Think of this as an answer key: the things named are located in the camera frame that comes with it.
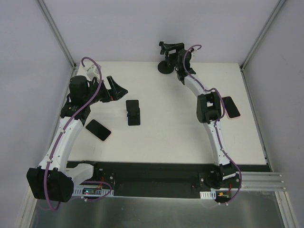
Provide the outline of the black round-base phone stand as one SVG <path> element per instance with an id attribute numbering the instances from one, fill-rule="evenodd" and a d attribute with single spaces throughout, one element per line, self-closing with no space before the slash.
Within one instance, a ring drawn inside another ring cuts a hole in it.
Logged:
<path id="1" fill-rule="evenodd" d="M 165 57 L 165 59 L 163 61 L 161 61 L 158 64 L 157 69 L 162 74 L 165 74 L 165 75 L 171 74 L 176 67 L 176 63 L 177 63 L 177 57 L 167 56 L 167 57 Z"/>

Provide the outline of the black folding phone stand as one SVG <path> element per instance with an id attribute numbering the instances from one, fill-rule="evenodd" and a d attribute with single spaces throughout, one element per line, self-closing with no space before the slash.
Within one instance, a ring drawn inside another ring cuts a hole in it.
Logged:
<path id="1" fill-rule="evenodd" d="M 139 100 L 126 100 L 126 110 L 128 125 L 139 126 L 141 124 Z"/>

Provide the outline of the pink-case smartphone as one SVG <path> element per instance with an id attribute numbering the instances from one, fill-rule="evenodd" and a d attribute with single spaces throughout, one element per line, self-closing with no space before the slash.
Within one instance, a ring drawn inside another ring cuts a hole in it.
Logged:
<path id="1" fill-rule="evenodd" d="M 91 134 L 97 137 L 101 141 L 106 141 L 111 135 L 111 131 L 99 123 L 97 120 L 91 120 L 85 127 Z"/>
<path id="2" fill-rule="evenodd" d="M 230 119 L 238 118 L 241 116 L 236 104 L 234 103 L 232 97 L 223 97 L 224 107 L 227 115 Z"/>

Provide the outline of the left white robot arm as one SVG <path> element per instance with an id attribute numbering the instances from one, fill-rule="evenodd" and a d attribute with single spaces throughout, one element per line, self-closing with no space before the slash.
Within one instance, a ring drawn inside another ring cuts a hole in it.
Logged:
<path id="1" fill-rule="evenodd" d="M 68 202 L 74 187 L 87 181 L 95 185 L 100 181 L 100 172 L 89 163 L 80 163 L 66 170 L 74 142 L 83 129 L 91 112 L 90 106 L 108 103 L 123 98 L 128 90 L 119 86 L 107 76 L 110 89 L 96 77 L 88 80 L 85 76 L 70 79 L 69 94 L 61 113 L 57 132 L 50 148 L 36 168 L 29 168 L 27 180 L 34 198 L 57 202 Z"/>

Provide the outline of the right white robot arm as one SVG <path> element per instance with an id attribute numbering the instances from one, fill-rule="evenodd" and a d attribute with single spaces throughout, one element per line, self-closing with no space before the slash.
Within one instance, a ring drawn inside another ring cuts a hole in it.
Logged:
<path id="1" fill-rule="evenodd" d="M 225 187 L 236 176 L 237 166 L 227 153 L 221 132 L 220 120 L 224 117 L 224 102 L 216 88 L 208 89 L 190 65 L 192 55 L 202 48 L 193 45 L 185 49 L 184 43 L 167 44 L 159 42 L 160 54 L 165 60 L 158 64 L 162 74 L 177 73 L 178 80 L 192 91 L 197 99 L 196 115 L 207 131 L 212 147 L 215 168 L 204 178 L 203 183 L 214 189 Z"/>

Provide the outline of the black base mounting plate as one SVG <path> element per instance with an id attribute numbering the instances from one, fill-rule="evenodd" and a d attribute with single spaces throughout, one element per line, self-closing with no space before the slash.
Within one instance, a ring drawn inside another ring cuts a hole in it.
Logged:
<path id="1" fill-rule="evenodd" d="M 237 189 L 239 170 L 224 179 L 226 169 L 213 164 L 134 163 L 83 161 L 93 166 L 91 181 L 105 181 L 116 197 L 198 199 L 211 189 Z"/>

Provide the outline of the left aluminium frame post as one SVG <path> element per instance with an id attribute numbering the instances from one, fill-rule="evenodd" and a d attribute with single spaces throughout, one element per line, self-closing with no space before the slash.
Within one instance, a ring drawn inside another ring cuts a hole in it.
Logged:
<path id="1" fill-rule="evenodd" d="M 46 21 L 50 27 L 50 30 L 53 33 L 57 43 L 59 44 L 59 47 L 63 51 L 69 65 L 72 67 L 73 70 L 75 70 L 77 67 L 77 63 L 74 60 L 74 58 L 72 57 L 63 37 L 58 29 L 58 26 L 56 25 L 56 22 L 52 16 L 50 10 L 48 9 L 47 4 L 45 3 L 44 0 L 36 0 L 36 3 L 38 4 L 39 9 L 41 10 L 44 18 L 46 19 Z"/>

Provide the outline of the aluminium frame post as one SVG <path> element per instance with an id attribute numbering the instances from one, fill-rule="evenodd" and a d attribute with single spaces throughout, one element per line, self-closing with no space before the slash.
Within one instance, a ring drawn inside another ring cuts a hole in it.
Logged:
<path id="1" fill-rule="evenodd" d="M 278 0 L 275 7 L 271 11 L 269 17 L 267 18 L 266 22 L 264 23 L 263 27 L 261 28 L 258 36 L 256 37 L 253 45 L 251 46 L 249 52 L 247 53 L 244 61 L 240 64 L 240 71 L 243 72 L 247 65 L 249 64 L 251 58 L 253 57 L 254 53 L 256 52 L 257 48 L 263 41 L 264 37 L 266 36 L 267 32 L 269 31 L 270 27 L 274 23 L 275 19 L 283 9 L 284 5 L 287 3 L 287 0 Z"/>
<path id="2" fill-rule="evenodd" d="M 50 10 L 48 9 L 47 4 L 45 3 L 44 0 L 36 0 L 36 3 L 38 4 L 39 9 L 41 10 L 44 18 L 46 19 L 46 21 L 50 27 L 50 30 L 53 33 L 57 43 L 59 44 L 59 47 L 63 51 L 69 65 L 72 67 L 73 70 L 75 70 L 77 67 L 77 63 L 74 60 L 74 58 L 72 57 L 63 37 L 58 29 L 58 26 L 56 25 L 56 22 L 52 16 Z"/>

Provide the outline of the right aluminium frame post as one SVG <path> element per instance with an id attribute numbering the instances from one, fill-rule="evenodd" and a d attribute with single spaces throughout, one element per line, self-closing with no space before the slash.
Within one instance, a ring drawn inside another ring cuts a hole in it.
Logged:
<path id="1" fill-rule="evenodd" d="M 244 61 L 240 64 L 240 71 L 243 72 L 247 65 L 249 64 L 251 58 L 253 57 L 254 53 L 256 52 L 257 48 L 263 41 L 264 37 L 266 36 L 267 32 L 269 31 L 270 27 L 274 23 L 275 19 L 283 9 L 284 5 L 287 3 L 287 0 L 278 0 L 275 7 L 271 11 L 269 17 L 267 18 L 266 22 L 264 23 L 263 27 L 261 28 L 258 36 L 256 37 L 253 45 L 251 46 L 249 52 L 247 53 Z"/>

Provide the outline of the aluminium extrusion rail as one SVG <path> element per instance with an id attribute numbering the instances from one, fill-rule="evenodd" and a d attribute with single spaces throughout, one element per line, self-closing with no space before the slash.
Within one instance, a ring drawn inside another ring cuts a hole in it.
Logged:
<path id="1" fill-rule="evenodd" d="M 287 191 L 283 176 L 277 172 L 242 172 L 242 191 Z"/>

